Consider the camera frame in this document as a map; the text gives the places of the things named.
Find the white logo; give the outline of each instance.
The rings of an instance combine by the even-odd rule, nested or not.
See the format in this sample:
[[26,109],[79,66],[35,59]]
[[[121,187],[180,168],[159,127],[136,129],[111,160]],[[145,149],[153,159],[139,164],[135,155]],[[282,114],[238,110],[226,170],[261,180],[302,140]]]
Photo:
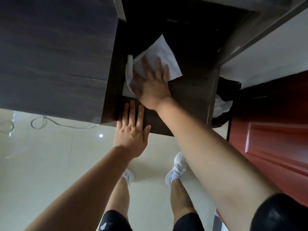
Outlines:
[[103,225],[100,227],[100,229],[101,229],[101,230],[104,230],[105,227],[106,227],[106,224],[107,224],[107,223],[103,224]]

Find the person's right hand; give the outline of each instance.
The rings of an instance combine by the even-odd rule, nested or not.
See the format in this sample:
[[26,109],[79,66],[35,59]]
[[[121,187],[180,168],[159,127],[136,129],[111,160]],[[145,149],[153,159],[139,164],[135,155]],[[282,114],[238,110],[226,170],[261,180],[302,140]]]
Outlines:
[[142,58],[142,62],[144,66],[144,72],[148,79],[144,79],[135,73],[134,78],[137,84],[143,90],[141,91],[134,85],[131,88],[138,100],[146,108],[157,111],[160,102],[166,98],[171,97],[171,93],[168,87],[169,68],[168,65],[165,65],[163,69],[161,60],[158,57],[155,60],[156,71],[154,75],[145,56]]

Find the forearm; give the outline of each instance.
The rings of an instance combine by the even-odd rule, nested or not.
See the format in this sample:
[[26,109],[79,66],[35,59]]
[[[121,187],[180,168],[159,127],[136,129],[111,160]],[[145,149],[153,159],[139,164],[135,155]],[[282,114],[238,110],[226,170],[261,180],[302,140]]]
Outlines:
[[112,148],[26,230],[95,230],[113,188],[130,161],[124,148]]
[[279,192],[276,186],[171,98],[159,106],[158,114],[174,134],[191,169],[212,195],[229,228],[248,230],[260,204]]

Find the white sock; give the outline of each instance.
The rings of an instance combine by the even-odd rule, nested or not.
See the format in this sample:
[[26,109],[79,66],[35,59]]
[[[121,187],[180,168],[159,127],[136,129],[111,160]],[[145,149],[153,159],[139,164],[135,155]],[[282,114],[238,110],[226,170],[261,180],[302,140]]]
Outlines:
[[170,175],[170,183],[172,183],[173,179],[175,178],[181,178],[181,177],[173,171]]
[[122,177],[124,177],[126,181],[128,182],[128,174],[126,173],[126,171],[124,171],[124,173],[122,174]]

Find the white sneaker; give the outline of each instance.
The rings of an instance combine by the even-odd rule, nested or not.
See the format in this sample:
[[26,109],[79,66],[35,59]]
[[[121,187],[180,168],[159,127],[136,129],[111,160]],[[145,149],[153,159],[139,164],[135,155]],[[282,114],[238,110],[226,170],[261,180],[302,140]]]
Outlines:
[[174,158],[174,166],[173,168],[166,174],[165,182],[168,186],[171,185],[171,174],[172,172],[175,172],[176,175],[178,175],[180,178],[182,177],[182,174],[186,171],[187,163],[185,160],[185,157],[183,156],[182,152],[179,152],[175,158]]
[[130,185],[134,180],[134,174],[128,168],[122,174],[122,177],[126,178],[127,184]]

